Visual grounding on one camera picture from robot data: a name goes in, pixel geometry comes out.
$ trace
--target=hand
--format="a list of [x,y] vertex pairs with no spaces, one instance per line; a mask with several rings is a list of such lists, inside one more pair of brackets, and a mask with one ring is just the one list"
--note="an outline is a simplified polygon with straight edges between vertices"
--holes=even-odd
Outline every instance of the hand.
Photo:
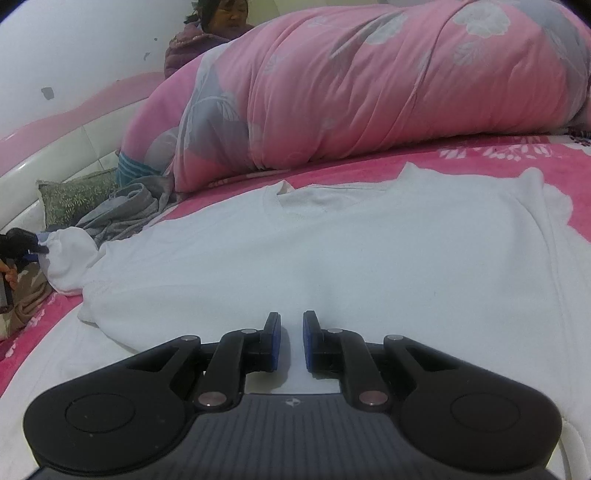
[[10,268],[6,263],[0,260],[0,274],[4,274],[4,278],[13,290],[17,289],[18,272],[16,268]]

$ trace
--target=pink bedsheet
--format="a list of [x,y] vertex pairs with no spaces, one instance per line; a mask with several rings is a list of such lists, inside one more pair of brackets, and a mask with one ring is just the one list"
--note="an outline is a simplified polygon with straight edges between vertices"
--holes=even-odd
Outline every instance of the pink bedsheet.
[[[477,137],[432,142],[338,163],[321,163],[266,176],[241,176],[218,182],[177,206],[163,220],[180,218],[208,205],[287,179],[295,188],[320,183],[376,182],[395,179],[406,162],[447,174],[515,177],[537,167],[546,183],[570,195],[570,224],[591,241],[591,142],[572,137]],[[15,338],[0,344],[0,395],[27,355],[82,298],[52,294]]]

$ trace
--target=woman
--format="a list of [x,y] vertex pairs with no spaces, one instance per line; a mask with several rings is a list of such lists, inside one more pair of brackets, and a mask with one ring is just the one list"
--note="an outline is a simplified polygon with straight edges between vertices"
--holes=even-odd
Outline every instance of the woman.
[[166,78],[202,53],[253,28],[246,24],[247,0],[199,0],[193,5],[195,12],[185,20],[187,26],[170,41],[166,51]]

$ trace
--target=white wall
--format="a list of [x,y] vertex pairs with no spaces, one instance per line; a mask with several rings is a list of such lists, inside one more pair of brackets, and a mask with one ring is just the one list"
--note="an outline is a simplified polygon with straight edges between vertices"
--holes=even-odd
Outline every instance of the white wall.
[[279,9],[274,0],[249,0],[248,22],[251,25],[260,25],[279,15]]
[[190,0],[28,0],[0,24],[0,138],[161,70],[189,13]]

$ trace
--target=purple jacket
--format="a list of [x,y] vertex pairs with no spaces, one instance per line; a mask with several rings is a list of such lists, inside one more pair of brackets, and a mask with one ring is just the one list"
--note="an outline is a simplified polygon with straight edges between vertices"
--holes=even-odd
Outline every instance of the purple jacket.
[[199,22],[187,24],[184,30],[178,33],[168,45],[164,60],[164,77],[170,77],[180,67],[196,59],[202,53],[242,36],[252,28],[251,25],[246,25],[244,28],[227,30],[223,36],[218,36],[205,33]]

